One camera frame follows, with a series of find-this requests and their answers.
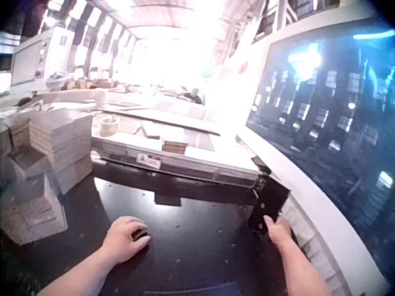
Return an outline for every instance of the tape roll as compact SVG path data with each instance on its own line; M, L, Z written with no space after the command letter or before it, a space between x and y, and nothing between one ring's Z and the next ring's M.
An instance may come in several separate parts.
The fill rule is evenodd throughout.
M100 121L100 133L101 134L115 134L120 127L119 117L107 117Z

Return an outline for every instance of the left hand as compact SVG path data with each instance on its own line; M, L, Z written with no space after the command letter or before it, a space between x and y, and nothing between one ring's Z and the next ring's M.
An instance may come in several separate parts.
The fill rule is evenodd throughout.
M139 218L120 217L112 223L99 252L113 264L125 262L144 249L151 240L150 236L133 240L133 233L147 228Z

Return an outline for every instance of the black metal bracket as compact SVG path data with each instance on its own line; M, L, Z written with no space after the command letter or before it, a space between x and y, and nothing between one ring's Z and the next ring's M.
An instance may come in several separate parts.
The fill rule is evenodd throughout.
M261 234L266 234L264 215L276 221L291 191L269 175L260 175L253 191L257 199L248 219L248 225Z

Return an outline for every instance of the forearm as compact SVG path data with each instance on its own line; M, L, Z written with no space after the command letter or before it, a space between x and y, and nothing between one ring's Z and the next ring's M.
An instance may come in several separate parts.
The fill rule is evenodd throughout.
M291 238L279 248L279 251L289 296L331 295L325 281Z
M113 267L114 263L98 250L45 287L39 295L97 295Z

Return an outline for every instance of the computer monitor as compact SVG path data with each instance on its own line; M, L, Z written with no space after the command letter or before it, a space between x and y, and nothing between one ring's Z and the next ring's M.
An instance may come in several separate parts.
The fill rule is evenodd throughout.
M395 31L353 4L252 51L260 68L244 88L257 92L239 103L249 115L238 136L291 189L349 292L384 294L395 279Z

